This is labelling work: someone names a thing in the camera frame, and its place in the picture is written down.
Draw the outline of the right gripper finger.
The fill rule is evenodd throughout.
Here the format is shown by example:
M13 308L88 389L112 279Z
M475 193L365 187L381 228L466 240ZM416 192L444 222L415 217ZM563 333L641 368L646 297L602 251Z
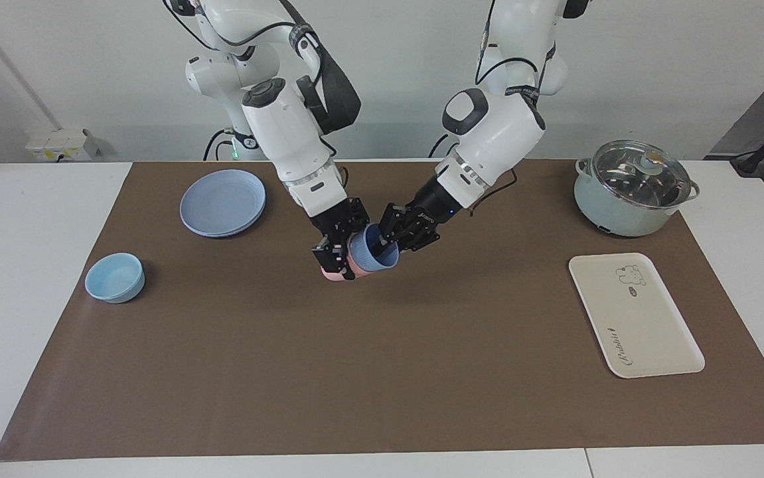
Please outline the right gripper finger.
M343 243L320 241L313 249L315 259L326 276L334 279L355 279L354 270L349 263L348 246Z
M345 232L355 234L360 232L370 223L368 212L358 197L347 198L348 214L345 218Z

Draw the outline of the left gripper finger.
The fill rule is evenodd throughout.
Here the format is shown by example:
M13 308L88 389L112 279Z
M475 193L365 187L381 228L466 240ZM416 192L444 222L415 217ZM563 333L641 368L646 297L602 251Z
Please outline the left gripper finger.
M416 252L440 239L435 224L412 224L398 233L399 251Z
M410 204L388 203L380 220L386 242L412 243L416 237L416 208Z

